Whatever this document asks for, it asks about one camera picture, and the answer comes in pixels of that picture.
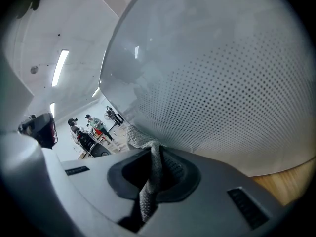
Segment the white ceiling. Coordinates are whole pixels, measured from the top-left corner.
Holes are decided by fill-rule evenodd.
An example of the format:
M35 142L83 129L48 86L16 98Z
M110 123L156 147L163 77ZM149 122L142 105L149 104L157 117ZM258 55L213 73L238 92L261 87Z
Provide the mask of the white ceiling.
M49 111L60 119L92 98L104 52L118 21L102 0L41 0L12 22L2 43L9 64L34 94L29 114ZM58 85L51 87L62 49L69 50ZM38 66L32 75L30 69Z

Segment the black cap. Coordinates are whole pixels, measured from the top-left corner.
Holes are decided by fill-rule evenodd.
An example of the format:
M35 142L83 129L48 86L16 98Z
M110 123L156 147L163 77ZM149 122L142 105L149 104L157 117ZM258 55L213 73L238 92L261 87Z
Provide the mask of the black cap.
M70 119L68 119L68 125L71 125L72 122L77 122L77 121L78 121L77 118L76 119L70 118Z

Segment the perforated white panel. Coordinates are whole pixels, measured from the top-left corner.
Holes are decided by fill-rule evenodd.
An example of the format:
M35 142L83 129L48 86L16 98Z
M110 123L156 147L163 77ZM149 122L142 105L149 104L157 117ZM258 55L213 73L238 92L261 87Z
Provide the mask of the perforated white panel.
M138 0L100 88L165 145L262 175L315 155L313 61L282 0Z

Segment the ceiling light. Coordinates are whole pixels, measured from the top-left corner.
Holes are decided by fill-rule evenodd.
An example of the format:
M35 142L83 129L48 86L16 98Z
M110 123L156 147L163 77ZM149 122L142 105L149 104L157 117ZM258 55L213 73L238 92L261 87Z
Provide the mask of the ceiling light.
M95 96L95 94L99 91L100 88L97 88L96 91L93 93L92 97Z
M138 57L138 49L139 49L139 46L135 47L135 59L137 59Z
M58 83L58 79L60 76L60 72L63 68L63 65L65 63L65 60L67 58L69 51L68 50L62 50L55 68L55 73L54 73L54 77L53 77L53 82L51 83L51 86L54 87L57 85Z
M53 114L53 118L55 117L55 103L50 104L50 112Z

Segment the green shirt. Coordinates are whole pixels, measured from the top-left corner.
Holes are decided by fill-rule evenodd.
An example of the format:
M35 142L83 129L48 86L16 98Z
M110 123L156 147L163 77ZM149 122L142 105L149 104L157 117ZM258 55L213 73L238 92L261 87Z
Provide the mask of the green shirt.
M104 128L104 126L102 124L100 124L99 126L97 126L97 123L100 120L98 118L94 118L92 117L92 120L90 120L90 124L92 125L93 128L97 129L97 130L101 130L102 128Z

